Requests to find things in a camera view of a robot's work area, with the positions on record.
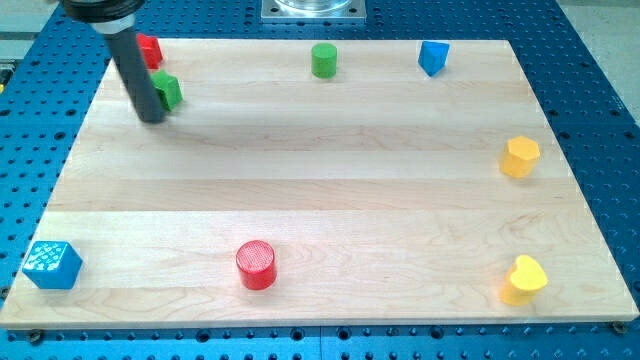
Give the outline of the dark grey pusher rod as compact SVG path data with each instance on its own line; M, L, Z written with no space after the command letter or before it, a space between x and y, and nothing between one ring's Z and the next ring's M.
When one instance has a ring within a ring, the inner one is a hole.
M147 70L133 28L107 34L104 38L138 119L150 124L163 122L165 110Z

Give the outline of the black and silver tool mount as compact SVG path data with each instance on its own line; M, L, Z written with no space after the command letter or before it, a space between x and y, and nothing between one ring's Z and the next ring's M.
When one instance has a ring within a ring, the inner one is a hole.
M135 12L144 0L61 0L66 15L89 24L103 35L113 35L134 25Z

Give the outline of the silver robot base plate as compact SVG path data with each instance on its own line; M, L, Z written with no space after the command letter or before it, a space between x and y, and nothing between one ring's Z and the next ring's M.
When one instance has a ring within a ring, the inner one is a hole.
M261 20L265 23L363 22L367 18L365 0L262 0Z

